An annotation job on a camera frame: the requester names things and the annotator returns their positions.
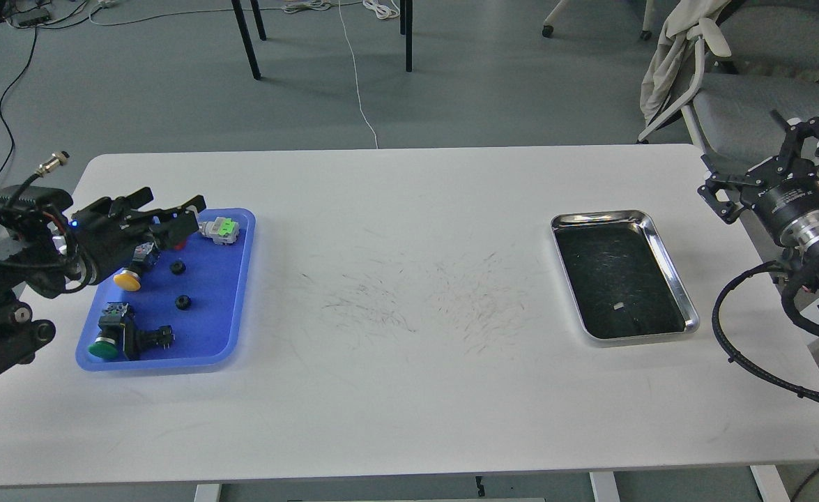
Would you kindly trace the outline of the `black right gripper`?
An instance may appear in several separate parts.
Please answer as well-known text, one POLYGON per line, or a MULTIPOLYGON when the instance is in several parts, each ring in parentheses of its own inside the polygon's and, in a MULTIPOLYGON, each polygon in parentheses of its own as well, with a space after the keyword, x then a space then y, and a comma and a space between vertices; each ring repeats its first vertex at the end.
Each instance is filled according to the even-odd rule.
MULTIPOLYGON (((819 174, 819 116, 801 121, 770 117, 784 130, 779 152, 770 158, 770 173, 777 176, 819 174)), ((722 174, 709 155, 701 160, 708 169, 697 194, 722 222, 733 225, 743 212, 752 212, 779 247, 809 248, 819 242, 819 180, 786 180, 765 188, 764 165, 744 174, 722 174)))

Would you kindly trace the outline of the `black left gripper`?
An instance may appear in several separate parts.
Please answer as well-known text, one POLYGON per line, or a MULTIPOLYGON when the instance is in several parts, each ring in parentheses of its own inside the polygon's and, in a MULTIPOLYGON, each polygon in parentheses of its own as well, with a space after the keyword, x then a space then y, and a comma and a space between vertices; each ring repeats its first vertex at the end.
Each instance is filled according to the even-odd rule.
POLYGON ((174 208, 142 212, 152 200, 146 185, 129 196, 101 197, 72 215, 70 229, 85 280, 103 282, 131 260, 139 244, 154 242, 158 249, 169 249, 198 231, 198 216, 206 209, 202 195, 174 208))

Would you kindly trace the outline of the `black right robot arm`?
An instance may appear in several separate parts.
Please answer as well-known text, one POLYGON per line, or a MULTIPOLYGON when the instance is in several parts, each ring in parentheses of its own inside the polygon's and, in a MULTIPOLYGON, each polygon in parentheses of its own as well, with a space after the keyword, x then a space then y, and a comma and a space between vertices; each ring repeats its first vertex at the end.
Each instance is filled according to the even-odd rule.
POLYGON ((779 378, 750 361, 727 338, 719 320, 721 306, 732 290, 750 277, 771 273, 784 282, 780 305, 786 317, 805 333, 819 337, 819 117, 789 121, 776 110, 770 116, 784 130, 784 141, 776 155, 744 174, 722 174, 707 155, 702 156, 709 174, 697 193, 713 213, 731 225, 741 213, 750 211, 774 244, 784 248, 780 260, 744 271, 719 292, 711 313, 712 330, 728 362, 819 403, 819 391, 779 378))

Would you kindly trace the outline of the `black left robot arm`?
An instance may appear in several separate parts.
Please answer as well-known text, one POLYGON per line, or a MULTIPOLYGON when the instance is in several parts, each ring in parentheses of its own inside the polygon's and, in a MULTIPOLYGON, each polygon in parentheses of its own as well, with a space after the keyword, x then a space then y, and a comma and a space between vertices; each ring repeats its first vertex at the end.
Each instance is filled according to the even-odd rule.
POLYGON ((144 187, 128 196, 103 197, 65 216, 72 196, 65 190, 40 187, 34 181, 66 164, 65 151, 53 153, 25 182, 0 190, 0 225, 21 249, 0 259, 0 374, 33 362, 36 352, 52 341, 52 321, 36 319, 15 289, 26 284, 43 298, 70 294, 100 284, 129 264, 139 245, 164 250, 182 244, 199 229, 204 197, 195 196, 172 208, 149 211, 153 200, 144 187))

